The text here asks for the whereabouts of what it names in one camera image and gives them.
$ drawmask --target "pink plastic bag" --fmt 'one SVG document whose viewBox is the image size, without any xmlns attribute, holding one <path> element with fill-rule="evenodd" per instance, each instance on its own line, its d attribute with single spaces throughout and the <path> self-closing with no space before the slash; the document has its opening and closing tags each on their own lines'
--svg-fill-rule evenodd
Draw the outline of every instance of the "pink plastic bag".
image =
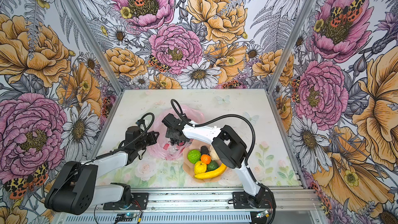
<svg viewBox="0 0 398 224">
<path fill-rule="evenodd" d="M 186 105 L 182 105 L 181 108 L 182 111 L 187 115 L 187 117 L 192 119 L 193 121 L 200 124 L 205 122 L 205 116 L 203 115 L 203 113 L 191 109 Z M 163 118 L 166 117 L 166 115 L 169 113 L 172 113 L 176 118 L 179 118 L 172 108 L 158 115 L 148 132 L 159 132 L 159 137 L 157 143 L 152 146 L 148 146 L 147 150 L 149 154 L 153 157 L 163 158 L 166 160 L 174 160 L 182 156 L 182 151 L 185 147 L 191 145 L 192 139 L 190 140 L 190 142 L 187 142 L 182 146 L 179 146 L 177 144 L 171 145 L 170 139 L 166 138 L 167 127 L 162 123 Z"/>
</svg>

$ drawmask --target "tan bowl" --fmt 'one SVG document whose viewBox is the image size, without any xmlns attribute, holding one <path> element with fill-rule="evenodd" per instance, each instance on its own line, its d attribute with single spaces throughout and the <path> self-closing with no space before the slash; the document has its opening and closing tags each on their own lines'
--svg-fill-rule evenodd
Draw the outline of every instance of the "tan bowl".
<svg viewBox="0 0 398 224">
<path fill-rule="evenodd" d="M 207 149 L 210 149 L 209 144 L 205 143 L 205 142 L 201 142 L 199 140 L 193 140 L 192 144 L 189 147 L 186 147 L 184 149 L 184 151 L 182 151 L 182 156 L 184 157 L 184 164 L 182 165 L 182 169 L 188 174 L 190 175 L 196 182 L 198 183 L 214 183 L 220 180 L 221 175 L 210 178 L 210 179 L 197 179 L 195 178 L 195 172 L 193 171 L 193 167 L 195 166 L 195 164 L 191 163 L 188 160 L 188 152 L 190 150 L 199 150 L 200 151 L 200 147 L 202 146 L 206 146 Z M 222 163 L 220 160 L 216 160 L 217 164 L 220 166 Z"/>
</svg>

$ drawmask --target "cable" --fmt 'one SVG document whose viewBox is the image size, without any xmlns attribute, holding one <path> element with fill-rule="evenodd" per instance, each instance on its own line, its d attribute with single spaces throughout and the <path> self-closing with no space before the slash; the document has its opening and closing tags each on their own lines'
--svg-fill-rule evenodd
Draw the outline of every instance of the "cable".
<svg viewBox="0 0 398 224">
<path fill-rule="evenodd" d="M 175 107 L 174 103 L 177 104 L 178 108 L 180 109 L 180 112 L 177 110 L 177 108 Z M 189 123 L 186 120 L 186 117 L 184 117 L 184 113 L 182 112 L 182 108 L 181 108 L 180 104 L 175 99 L 171 100 L 171 104 L 172 104 L 172 107 L 173 107 L 174 111 L 178 115 L 178 117 L 180 117 L 182 119 L 182 121 L 184 121 L 187 125 L 193 127 L 193 124 Z M 254 128 L 253 128 L 253 126 L 251 125 L 251 123 L 250 123 L 250 121 L 248 119 L 246 119 L 243 116 L 237 115 L 237 114 L 226 114 L 226 115 L 222 115 L 220 117 L 217 117 L 217 118 L 215 118 L 215 119 L 213 119 L 211 121 L 207 121 L 206 123 L 203 123 L 203 124 L 195 124 L 195 127 L 204 127 L 204 126 L 207 126 L 207 125 L 209 125 L 209 124 L 211 124 L 213 122 L 219 121 L 220 119 L 229 118 L 229 117 L 240 118 L 241 120 L 246 122 L 248 124 L 248 126 L 250 127 L 250 130 L 251 130 L 251 145 L 250 145 L 249 151 L 247 152 L 247 156 L 245 158 L 245 164 L 248 165 L 249 156 L 250 156 L 251 152 L 254 149 L 254 145 L 256 144 L 256 133 L 254 132 Z"/>
</svg>

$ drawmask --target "green lime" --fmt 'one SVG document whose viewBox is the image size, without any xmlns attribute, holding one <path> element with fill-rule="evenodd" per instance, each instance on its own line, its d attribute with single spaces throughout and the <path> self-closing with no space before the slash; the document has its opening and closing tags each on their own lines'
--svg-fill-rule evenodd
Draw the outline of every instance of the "green lime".
<svg viewBox="0 0 398 224">
<path fill-rule="evenodd" d="M 200 160 L 200 156 L 201 156 L 200 151 L 198 151 L 198 150 L 190 150 L 188 152 L 188 156 L 187 157 L 188 157 L 188 160 L 191 163 L 196 163 L 197 161 Z"/>
<path fill-rule="evenodd" d="M 216 161 L 211 161 L 211 162 L 207 165 L 207 171 L 208 171 L 208 172 L 211 172 L 211 171 L 217 169 L 218 167 L 219 167 L 219 166 L 218 166 L 218 163 L 217 163 Z"/>
</svg>

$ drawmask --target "pink peony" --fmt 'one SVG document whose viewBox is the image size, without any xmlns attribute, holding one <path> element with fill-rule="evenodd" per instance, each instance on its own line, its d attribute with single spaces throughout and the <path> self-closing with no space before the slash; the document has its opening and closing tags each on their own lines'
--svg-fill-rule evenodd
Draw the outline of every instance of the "pink peony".
<svg viewBox="0 0 398 224">
<path fill-rule="evenodd" d="M 64 157 L 60 149 L 67 115 L 51 99 L 25 93 L 0 102 L 0 179 L 27 178 L 44 163 L 55 168 Z"/>
<path fill-rule="evenodd" d="M 152 55 L 160 63 L 170 66 L 169 72 L 173 74 L 181 74 L 181 69 L 202 59 L 202 46 L 198 36 L 181 26 L 164 25 L 148 41 L 152 47 Z"/>
<path fill-rule="evenodd" d="M 113 8 L 121 12 L 121 19 L 128 22 L 132 33 L 145 32 L 169 23 L 174 17 L 174 0 L 145 0 L 143 6 L 129 4 L 128 0 L 113 0 Z"/>
<path fill-rule="evenodd" d="M 339 66 L 332 61 L 311 61 L 300 77 L 297 115 L 310 118 L 320 130 L 333 127 L 347 107 L 348 92 L 343 85 L 344 75 Z"/>
<path fill-rule="evenodd" d="M 321 12 L 316 14 L 312 35 L 306 41 L 308 49 L 320 54 L 325 59 L 333 59 L 337 63 L 347 61 L 366 43 L 371 31 L 369 26 L 373 7 L 368 8 L 369 0 L 362 5 L 362 13 L 353 21 L 342 21 L 337 27 L 332 27 L 330 11 L 333 7 L 344 9 L 354 0 L 326 0 Z"/>
</svg>

